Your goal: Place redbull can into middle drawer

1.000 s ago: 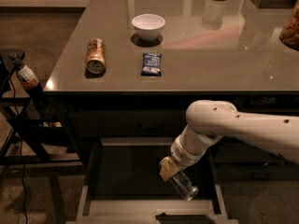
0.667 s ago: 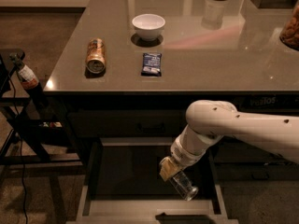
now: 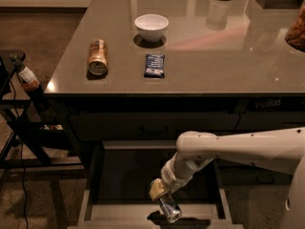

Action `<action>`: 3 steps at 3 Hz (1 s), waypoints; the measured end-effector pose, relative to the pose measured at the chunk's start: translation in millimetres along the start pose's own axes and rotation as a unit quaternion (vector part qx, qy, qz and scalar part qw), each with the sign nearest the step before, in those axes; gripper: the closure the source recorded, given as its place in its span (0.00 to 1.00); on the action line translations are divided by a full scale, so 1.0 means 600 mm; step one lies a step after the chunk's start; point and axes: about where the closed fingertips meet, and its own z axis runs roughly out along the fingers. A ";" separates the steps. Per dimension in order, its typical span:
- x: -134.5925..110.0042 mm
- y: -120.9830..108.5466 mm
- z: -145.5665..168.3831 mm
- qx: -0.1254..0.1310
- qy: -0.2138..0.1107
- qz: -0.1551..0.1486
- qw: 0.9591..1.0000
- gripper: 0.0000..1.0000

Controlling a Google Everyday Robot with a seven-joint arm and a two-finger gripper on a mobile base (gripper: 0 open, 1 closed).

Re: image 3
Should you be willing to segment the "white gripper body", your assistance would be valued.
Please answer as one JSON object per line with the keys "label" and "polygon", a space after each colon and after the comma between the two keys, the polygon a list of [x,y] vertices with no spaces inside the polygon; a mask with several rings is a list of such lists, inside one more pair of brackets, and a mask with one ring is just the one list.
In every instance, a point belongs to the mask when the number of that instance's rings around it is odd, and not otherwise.
{"label": "white gripper body", "polygon": [[193,174],[193,162],[185,160],[179,153],[175,153],[161,169],[161,178],[171,193],[184,187],[193,178]]}

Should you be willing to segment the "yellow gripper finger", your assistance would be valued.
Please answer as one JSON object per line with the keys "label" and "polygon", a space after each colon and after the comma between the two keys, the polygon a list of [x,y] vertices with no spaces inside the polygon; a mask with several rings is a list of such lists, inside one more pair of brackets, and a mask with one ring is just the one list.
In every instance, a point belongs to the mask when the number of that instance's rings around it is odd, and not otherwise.
{"label": "yellow gripper finger", "polygon": [[157,201],[169,192],[167,184],[161,178],[157,178],[151,183],[149,195],[152,201]]}

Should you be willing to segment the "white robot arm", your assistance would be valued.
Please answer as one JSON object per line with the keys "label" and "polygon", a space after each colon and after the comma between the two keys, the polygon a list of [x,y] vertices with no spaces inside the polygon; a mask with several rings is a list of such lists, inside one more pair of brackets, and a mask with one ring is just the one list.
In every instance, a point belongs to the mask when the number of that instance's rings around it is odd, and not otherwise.
{"label": "white robot arm", "polygon": [[158,201],[170,222],[181,217],[171,194],[215,159],[224,159],[293,176],[279,229],[305,229],[305,130],[283,129],[239,135],[188,131],[176,141],[176,153],[151,183],[150,197]]}

